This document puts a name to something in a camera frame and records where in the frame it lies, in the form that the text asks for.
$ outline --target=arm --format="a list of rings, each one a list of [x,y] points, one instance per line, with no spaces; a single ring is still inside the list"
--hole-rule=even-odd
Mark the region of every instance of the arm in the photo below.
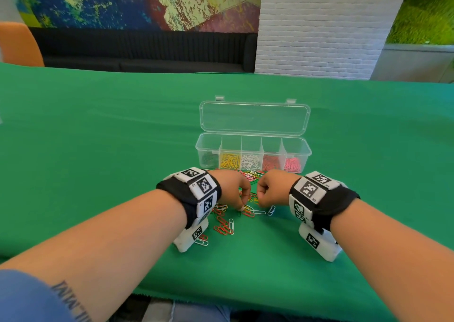
[[[259,204],[288,205],[300,176],[273,170],[258,183]],[[454,321],[454,252],[356,199],[331,232],[401,321]]]
[[[235,171],[210,172],[222,188],[220,203],[242,208],[250,184]],[[139,285],[186,225],[169,193],[153,190],[101,213],[0,266],[29,273],[52,287],[83,321],[104,322]]]

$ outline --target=green tablecloth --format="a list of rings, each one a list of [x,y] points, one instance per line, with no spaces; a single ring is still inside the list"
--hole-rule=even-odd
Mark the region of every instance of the green tablecloth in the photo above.
[[[0,257],[198,165],[198,106],[215,95],[308,104],[305,137],[313,155],[305,172],[343,180],[378,209],[454,248],[453,85],[1,64]],[[348,257],[324,261],[299,237],[298,222],[243,216],[235,227],[233,236],[210,227],[208,247],[194,245],[185,254],[170,247],[139,291],[341,320],[393,320]]]

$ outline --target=tattoo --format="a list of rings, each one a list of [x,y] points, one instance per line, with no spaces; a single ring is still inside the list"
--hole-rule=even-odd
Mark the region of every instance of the tattoo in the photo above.
[[[51,286],[50,289],[54,291],[68,307],[76,322],[93,322],[83,305],[77,300],[73,289],[68,286],[65,280],[57,285]]]

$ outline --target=clear plastic box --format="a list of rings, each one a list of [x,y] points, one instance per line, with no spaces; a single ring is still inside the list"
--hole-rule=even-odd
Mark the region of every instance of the clear plastic box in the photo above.
[[[271,170],[300,173],[312,154],[303,135],[310,107],[294,99],[283,104],[226,102],[200,104],[202,133],[196,143],[204,169]]]

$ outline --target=blue sleeve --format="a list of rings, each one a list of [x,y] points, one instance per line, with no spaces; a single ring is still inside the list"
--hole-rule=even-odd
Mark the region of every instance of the blue sleeve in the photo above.
[[[0,270],[0,322],[74,322],[50,287],[29,274]]]

